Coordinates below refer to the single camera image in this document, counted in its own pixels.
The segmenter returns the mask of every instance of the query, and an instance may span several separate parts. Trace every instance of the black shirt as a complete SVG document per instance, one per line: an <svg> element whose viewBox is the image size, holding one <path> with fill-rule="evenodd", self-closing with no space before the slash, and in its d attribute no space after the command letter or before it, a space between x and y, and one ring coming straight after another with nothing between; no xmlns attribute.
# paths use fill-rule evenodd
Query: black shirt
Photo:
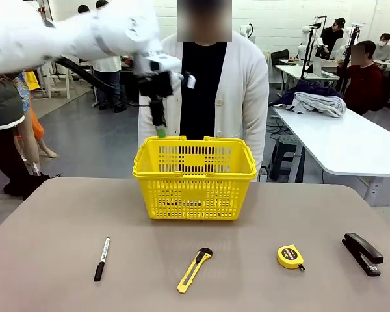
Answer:
<svg viewBox="0 0 390 312"><path fill-rule="evenodd" d="M215 97L227 42L201 46L183 42L182 72L196 79L195 89L182 88L181 133L189 140L215 136Z"/></svg>
<svg viewBox="0 0 390 312"><path fill-rule="evenodd" d="M331 53L333 47L338 39L341 39L344 36L344 31L340 29L339 31L334 32L332 27L325 28L322 31L321 38L324 41L324 45L328 46L328 50Z"/></svg>

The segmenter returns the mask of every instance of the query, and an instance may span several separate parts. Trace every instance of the yellow cloth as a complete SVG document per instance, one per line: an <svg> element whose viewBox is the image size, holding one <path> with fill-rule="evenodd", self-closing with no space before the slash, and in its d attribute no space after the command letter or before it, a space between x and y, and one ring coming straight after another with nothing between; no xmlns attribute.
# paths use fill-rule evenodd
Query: yellow cloth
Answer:
<svg viewBox="0 0 390 312"><path fill-rule="evenodd" d="M36 79L36 76L34 75L33 71L25 71L25 79L27 86L29 87L29 91L39 89L39 83Z"/></svg>

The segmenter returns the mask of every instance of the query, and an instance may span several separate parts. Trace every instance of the tape measure label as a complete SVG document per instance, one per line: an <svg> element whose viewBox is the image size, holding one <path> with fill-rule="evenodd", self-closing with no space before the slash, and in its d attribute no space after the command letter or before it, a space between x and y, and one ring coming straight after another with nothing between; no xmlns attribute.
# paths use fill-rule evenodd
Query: tape measure label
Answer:
<svg viewBox="0 0 390 312"><path fill-rule="evenodd" d="M286 258L288 260L295 260L298 257L298 254L296 253L296 251L294 251L291 248L283 249L283 252L281 254L284 256L284 258Z"/></svg>

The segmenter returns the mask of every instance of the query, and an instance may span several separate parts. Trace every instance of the stapler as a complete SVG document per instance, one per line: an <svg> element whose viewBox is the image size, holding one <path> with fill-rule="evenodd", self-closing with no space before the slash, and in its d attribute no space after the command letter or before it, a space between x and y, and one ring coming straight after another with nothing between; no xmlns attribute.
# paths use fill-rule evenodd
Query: stapler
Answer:
<svg viewBox="0 0 390 312"><path fill-rule="evenodd" d="M347 233L344 235L343 244L368 276L381 274L377 265L384 262L384 257L365 239L355 233Z"/></svg>

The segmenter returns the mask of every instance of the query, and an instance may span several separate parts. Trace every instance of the red sweater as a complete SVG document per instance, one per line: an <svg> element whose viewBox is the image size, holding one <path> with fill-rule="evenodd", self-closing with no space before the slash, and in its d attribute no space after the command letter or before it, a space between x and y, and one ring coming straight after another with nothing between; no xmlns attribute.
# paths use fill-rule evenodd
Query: red sweater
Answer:
<svg viewBox="0 0 390 312"><path fill-rule="evenodd" d="M382 99L383 73L372 64L367 67L348 67L346 77L351 79L345 92L346 106L357 114L365 114Z"/></svg>

